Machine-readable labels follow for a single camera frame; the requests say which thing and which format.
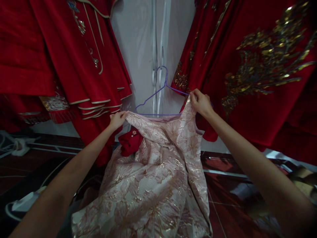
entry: gold trim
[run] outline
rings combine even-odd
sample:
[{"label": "gold trim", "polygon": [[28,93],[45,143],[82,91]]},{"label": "gold trim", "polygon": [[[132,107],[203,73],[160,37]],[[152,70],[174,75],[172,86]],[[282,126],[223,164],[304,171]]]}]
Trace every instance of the gold trim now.
[{"label": "gold trim", "polygon": [[114,107],[120,107],[120,106],[122,106],[122,104],[117,105],[117,106],[105,107],[105,108],[114,108]]},{"label": "gold trim", "polygon": [[105,111],[105,112],[103,112],[103,113],[101,113],[99,115],[94,116],[93,118],[100,117],[102,114],[105,114],[105,113],[108,113],[108,112],[110,112],[110,111]]},{"label": "gold trim", "polygon": [[103,65],[102,65],[101,56],[100,56],[100,53],[99,53],[99,49],[98,49],[98,46],[97,46],[97,42],[96,42],[95,35],[94,35],[93,30],[92,30],[92,27],[91,27],[91,23],[90,23],[90,20],[89,20],[89,16],[88,16],[88,13],[87,13],[86,6],[85,6],[85,4],[83,4],[83,5],[84,5],[84,8],[85,8],[85,12],[86,12],[86,15],[87,15],[88,23],[89,23],[89,26],[90,26],[90,29],[91,29],[91,32],[92,32],[92,36],[93,36],[93,39],[94,39],[94,41],[95,41],[95,45],[96,45],[96,48],[97,48],[97,51],[98,51],[98,55],[99,55],[99,59],[100,59],[100,64],[101,64],[101,71],[99,72],[99,75],[101,75],[101,74],[102,74],[102,71],[103,71]]},{"label": "gold trim", "polygon": [[103,102],[109,102],[111,99],[105,100],[105,101],[99,101],[99,102],[91,102],[92,104],[97,104],[97,103],[103,103]]},{"label": "gold trim", "polygon": [[91,114],[91,113],[93,113],[93,112],[97,112],[97,111],[100,111],[100,110],[102,110],[102,109],[105,109],[105,107],[99,107],[99,108],[96,108],[95,110],[93,110],[93,111],[91,111],[91,112],[82,113],[82,114],[83,114],[83,115],[89,115],[89,114]]},{"label": "gold trim", "polygon": [[88,0],[77,0],[77,1],[90,4],[103,18],[111,18],[113,7],[115,6],[115,4],[117,3],[118,0],[115,0],[114,3],[112,4],[111,10],[110,10],[110,16],[106,16],[106,15],[101,14],[101,12],[98,11],[98,9]]},{"label": "gold trim", "polygon": [[103,38],[102,38],[101,29],[100,29],[99,20],[98,20],[98,16],[97,16],[96,10],[95,10],[95,16],[96,16],[96,20],[97,20],[97,25],[98,25],[98,29],[99,29],[99,33],[100,33],[100,38],[101,38],[101,41],[102,41],[102,45],[105,46],[105,44],[103,43]]},{"label": "gold trim", "polygon": [[102,111],[103,111],[103,109],[102,110],[100,110],[100,112],[98,112],[97,114],[95,114],[95,115],[92,115],[91,117],[85,117],[85,118],[83,118],[83,120],[87,120],[87,119],[90,119],[90,118],[96,118],[96,117],[99,117],[99,116],[101,116],[102,114]]},{"label": "gold trim", "polygon": [[208,52],[208,50],[209,50],[209,48],[210,48],[210,46],[211,46],[212,41],[214,40],[214,37],[215,37],[215,35],[216,35],[217,31],[218,31],[218,28],[219,28],[219,26],[220,26],[220,23],[221,23],[222,19],[224,18],[224,15],[225,15],[225,13],[226,13],[226,11],[227,11],[227,9],[228,9],[230,3],[231,3],[231,0],[229,0],[229,1],[227,1],[227,2],[225,3],[225,9],[224,9],[224,11],[223,11],[223,12],[220,14],[220,16],[219,16],[219,19],[218,19],[217,24],[216,24],[216,29],[215,29],[215,31],[214,31],[214,34],[213,34],[212,37],[210,38],[209,46],[208,46],[208,48],[207,48],[207,50],[206,50],[206,53],[205,53],[205,55],[204,55],[204,58],[202,59],[203,61],[204,61],[204,59],[205,59],[205,57],[206,57],[206,54],[207,54],[207,52]]},{"label": "gold trim", "polygon": [[18,113],[21,116],[31,116],[31,115],[39,115],[42,112],[22,112],[22,113]]},{"label": "gold trim", "polygon": [[99,105],[99,106],[95,106],[95,107],[78,107],[79,109],[82,109],[82,110],[92,110],[92,109],[96,109],[96,108],[100,108],[100,107],[103,107],[105,104],[103,105]]},{"label": "gold trim", "polygon": [[122,99],[125,99],[125,98],[127,98],[127,97],[129,97],[129,96],[131,96],[131,95],[132,95],[132,94],[130,94],[130,95],[128,95],[128,96],[126,96],[126,97],[124,97],[124,98],[121,98],[121,100],[122,100]]},{"label": "gold trim", "polygon": [[74,104],[81,103],[81,102],[86,102],[86,101],[90,101],[90,99],[84,99],[84,100],[80,100],[80,101],[69,102],[68,104],[69,105],[74,105]]},{"label": "gold trim", "polygon": [[115,110],[114,112],[112,112],[112,113],[116,113],[116,112],[118,112],[118,111],[120,111],[120,108],[118,109],[118,110]]}]

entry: tiled floor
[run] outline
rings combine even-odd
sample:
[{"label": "tiled floor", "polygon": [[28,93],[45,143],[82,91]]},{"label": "tiled floor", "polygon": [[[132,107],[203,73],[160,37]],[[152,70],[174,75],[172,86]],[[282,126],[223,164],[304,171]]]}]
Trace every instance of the tiled floor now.
[{"label": "tiled floor", "polygon": [[[202,158],[204,169],[243,174],[230,155],[212,156]],[[214,237],[277,237],[266,224],[258,226],[262,220],[253,221],[247,215],[246,206],[261,199],[248,179],[214,173],[205,176]]]},{"label": "tiled floor", "polygon": [[[61,145],[66,147],[83,148],[84,144],[79,138],[38,135],[41,138],[36,140],[36,143]],[[38,148],[52,149],[47,146],[39,146]],[[25,176],[40,167],[49,159],[57,156],[72,157],[74,155],[67,155],[64,153],[43,151],[30,149],[23,157],[8,155],[0,159],[0,195],[12,188],[15,184],[20,182]]]},{"label": "tiled floor", "polygon": [[[42,137],[37,143],[49,143],[67,147],[83,148],[77,139]],[[56,156],[57,152],[31,149],[23,157],[7,156],[0,160],[0,195],[21,181],[36,168]],[[203,168],[235,174],[243,174],[231,155],[204,153]],[[205,173],[208,186],[210,222],[214,237],[277,237],[270,229],[261,229],[245,212],[245,207],[260,199],[256,188],[247,178]]]}]

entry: person's left hand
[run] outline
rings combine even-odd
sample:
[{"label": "person's left hand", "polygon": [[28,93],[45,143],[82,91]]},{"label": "person's left hand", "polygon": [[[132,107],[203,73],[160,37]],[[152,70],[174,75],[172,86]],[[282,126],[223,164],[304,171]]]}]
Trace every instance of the person's left hand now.
[{"label": "person's left hand", "polygon": [[110,121],[109,127],[115,131],[120,126],[122,126],[127,115],[128,115],[127,111],[122,111],[122,112],[117,112],[116,114],[111,114],[110,115],[111,121]]}]

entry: hand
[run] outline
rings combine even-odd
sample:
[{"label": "hand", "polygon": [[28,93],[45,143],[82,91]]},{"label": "hand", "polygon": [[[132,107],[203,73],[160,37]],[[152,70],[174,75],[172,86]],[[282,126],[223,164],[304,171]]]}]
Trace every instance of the hand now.
[{"label": "hand", "polygon": [[115,131],[120,126],[122,126],[127,115],[128,115],[127,111],[122,111],[122,112],[117,112],[116,114],[111,114],[110,115],[110,124],[108,127],[111,128],[113,131]]},{"label": "hand", "polygon": [[207,94],[204,95],[201,91],[195,89],[191,91],[189,95],[191,97],[194,110],[204,118],[208,117],[214,112],[214,109],[211,106],[210,97]]}]

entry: person's right hand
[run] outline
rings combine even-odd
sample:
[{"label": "person's right hand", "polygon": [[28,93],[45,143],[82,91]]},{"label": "person's right hand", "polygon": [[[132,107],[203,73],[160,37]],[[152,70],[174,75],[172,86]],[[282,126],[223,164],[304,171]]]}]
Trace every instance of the person's right hand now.
[{"label": "person's right hand", "polygon": [[204,95],[201,91],[195,89],[191,91],[189,95],[191,97],[194,110],[204,118],[214,112],[214,109],[211,106],[210,97],[207,94]]}]

